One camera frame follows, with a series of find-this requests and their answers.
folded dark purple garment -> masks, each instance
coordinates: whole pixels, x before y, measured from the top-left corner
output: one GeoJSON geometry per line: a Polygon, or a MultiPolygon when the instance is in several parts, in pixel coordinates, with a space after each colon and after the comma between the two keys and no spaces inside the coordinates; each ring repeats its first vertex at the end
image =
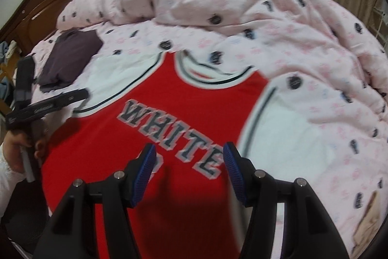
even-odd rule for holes
{"type": "Polygon", "coordinates": [[[102,45],[96,30],[70,29],[61,34],[38,78],[40,90],[49,92],[71,85],[102,45]]]}

metal screw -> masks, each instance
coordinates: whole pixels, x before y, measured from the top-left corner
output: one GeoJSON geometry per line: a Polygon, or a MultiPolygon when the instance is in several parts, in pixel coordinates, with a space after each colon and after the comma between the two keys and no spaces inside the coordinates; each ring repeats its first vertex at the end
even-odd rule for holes
{"type": "Polygon", "coordinates": [[[303,178],[298,178],[296,180],[297,185],[300,185],[301,187],[304,187],[307,184],[307,181],[303,178]]]}
{"type": "Polygon", "coordinates": [[[73,186],[75,186],[75,187],[79,187],[82,184],[83,184],[82,179],[76,179],[73,181],[73,186]]]}
{"type": "Polygon", "coordinates": [[[255,170],[255,176],[258,177],[258,178],[264,178],[265,177],[265,171],[261,170],[261,169],[255,170]]]}
{"type": "Polygon", "coordinates": [[[116,179],[121,179],[122,177],[125,176],[125,173],[124,171],[116,171],[114,174],[113,174],[113,177],[115,177],[116,179]]]}

person's hand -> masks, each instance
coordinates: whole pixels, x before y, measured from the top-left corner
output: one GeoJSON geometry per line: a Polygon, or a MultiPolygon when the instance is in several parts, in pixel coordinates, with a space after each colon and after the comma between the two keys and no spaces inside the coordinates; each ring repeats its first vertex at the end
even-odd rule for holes
{"type": "Polygon", "coordinates": [[[46,137],[42,137],[34,145],[32,144],[32,140],[23,131],[8,131],[3,142],[3,155],[9,167],[13,171],[24,173],[23,161],[20,154],[20,146],[28,148],[35,146],[34,156],[36,159],[42,159],[43,162],[47,153],[46,145],[46,137]]]}

red jersey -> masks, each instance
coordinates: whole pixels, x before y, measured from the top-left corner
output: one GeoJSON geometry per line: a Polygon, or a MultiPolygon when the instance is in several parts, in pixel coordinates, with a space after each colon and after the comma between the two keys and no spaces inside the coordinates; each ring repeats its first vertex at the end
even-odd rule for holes
{"type": "MultiPolygon", "coordinates": [[[[51,137],[42,168],[48,205],[54,211],[76,178],[91,183],[123,170],[152,142],[158,153],[152,178],[129,209],[142,257],[238,258],[222,146],[237,143],[267,80],[250,68],[216,78],[216,69],[184,52],[155,59],[125,89],[106,92],[51,137]]],[[[100,258],[108,259],[101,205],[96,230],[100,258]]]]}

pink blanket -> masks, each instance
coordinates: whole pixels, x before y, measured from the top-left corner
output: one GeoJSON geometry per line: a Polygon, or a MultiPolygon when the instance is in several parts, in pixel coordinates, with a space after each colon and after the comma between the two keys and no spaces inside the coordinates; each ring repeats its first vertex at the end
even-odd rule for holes
{"type": "MultiPolygon", "coordinates": [[[[60,30],[94,24],[86,29],[96,29],[104,46],[90,65],[117,49],[135,58],[163,41],[225,72],[254,65],[278,85],[288,104],[321,128],[336,153],[335,162],[312,185],[348,252],[375,190],[381,194],[380,218],[385,217],[387,55],[366,27],[334,1],[73,0],[57,21],[60,30]],[[301,82],[297,88],[295,77],[301,82]]],[[[37,74],[53,45],[42,41],[32,51],[37,74]]],[[[88,68],[69,89],[81,87],[87,73],[88,68]]],[[[34,101],[51,94],[35,90],[34,101]]],[[[273,258],[280,255],[277,248],[273,258]]]]}

